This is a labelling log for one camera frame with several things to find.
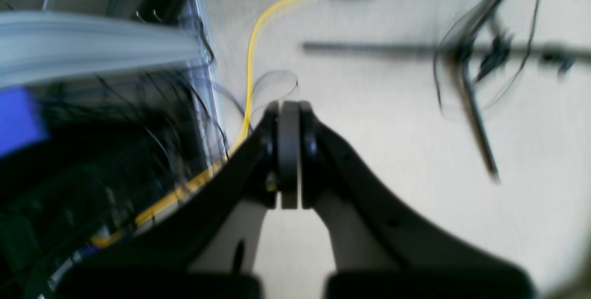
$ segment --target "blue object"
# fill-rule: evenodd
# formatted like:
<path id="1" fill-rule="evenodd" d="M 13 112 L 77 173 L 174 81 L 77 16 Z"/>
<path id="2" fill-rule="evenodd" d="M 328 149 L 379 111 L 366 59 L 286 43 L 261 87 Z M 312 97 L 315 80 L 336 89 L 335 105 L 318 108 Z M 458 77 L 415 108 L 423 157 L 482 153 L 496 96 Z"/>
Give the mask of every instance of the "blue object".
<path id="1" fill-rule="evenodd" d="M 23 87 L 0 90 L 0 158 L 46 138 L 29 92 Z"/>

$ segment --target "yellow cable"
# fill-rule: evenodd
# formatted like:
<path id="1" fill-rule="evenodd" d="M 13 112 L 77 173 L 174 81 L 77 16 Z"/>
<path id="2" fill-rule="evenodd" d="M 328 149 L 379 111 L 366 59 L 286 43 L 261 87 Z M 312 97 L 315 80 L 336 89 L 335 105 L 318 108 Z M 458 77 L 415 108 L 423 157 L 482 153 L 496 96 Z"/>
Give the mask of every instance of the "yellow cable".
<path id="1" fill-rule="evenodd" d="M 253 111 L 253 58 L 254 58 L 254 51 L 255 51 L 255 43 L 257 42 L 258 34 L 260 28 L 263 26 L 263 22 L 275 11 L 279 10 L 279 8 L 289 5 L 297 0 L 280 0 L 274 3 L 272 6 L 267 8 L 258 18 L 257 23 L 253 28 L 253 33 L 251 34 L 251 40 L 248 44 L 248 55 L 247 55 L 247 106 L 245 107 L 244 113 L 244 121 L 242 122 L 242 128 L 240 133 L 238 133 L 238 137 L 236 141 L 230 147 L 229 153 L 233 154 L 239 146 L 243 143 L 243 141 L 247 138 L 248 135 L 248 127 L 251 123 L 251 114 Z M 194 192 L 201 188 L 209 179 L 215 175 L 221 168 L 221 162 L 217 161 L 213 164 L 209 169 L 206 169 L 202 173 L 199 173 L 194 179 L 192 179 L 188 184 L 187 188 L 188 191 Z M 161 198 L 158 202 L 154 205 L 150 206 L 144 212 L 142 212 L 138 217 L 135 219 L 135 223 L 137 226 L 141 226 L 146 221 L 149 221 L 155 215 L 158 215 L 161 211 L 173 206 L 173 204 L 177 203 L 179 200 L 179 196 L 183 198 L 185 196 L 185 191 L 183 187 L 177 188 L 171 194 Z"/>

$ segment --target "white floor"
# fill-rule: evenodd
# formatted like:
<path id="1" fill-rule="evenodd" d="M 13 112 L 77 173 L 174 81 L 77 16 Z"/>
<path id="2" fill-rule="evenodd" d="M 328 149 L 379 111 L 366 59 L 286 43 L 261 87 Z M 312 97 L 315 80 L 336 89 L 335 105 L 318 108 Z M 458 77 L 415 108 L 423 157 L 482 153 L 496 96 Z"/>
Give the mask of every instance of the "white floor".
<path id="1" fill-rule="evenodd" d="M 241 99 L 251 30 L 276 1 L 206 0 L 218 79 Z M 576 64 L 560 80 L 555 68 L 530 61 L 508 97 L 485 112 L 502 181 L 495 184 L 462 111 L 440 112 L 429 60 L 310 55 L 301 47 L 305 40 L 435 43 L 479 1 L 306 0 L 266 26 L 254 72 L 297 74 L 300 89 L 290 98 L 312 102 L 395 194 L 449 232 L 521 265 L 552 296 L 587 268 L 591 67 Z M 534 1 L 501 7 L 516 42 L 529 34 Z M 591 48 L 589 2 L 541 0 L 536 42 Z M 513 60 L 491 76 L 481 102 L 518 66 Z M 443 93 L 457 103 L 449 87 Z M 224 108 L 236 135 L 241 118 Z M 267 297 L 319 298 L 333 271 L 329 236 L 313 211 L 268 214 L 255 263 Z"/>

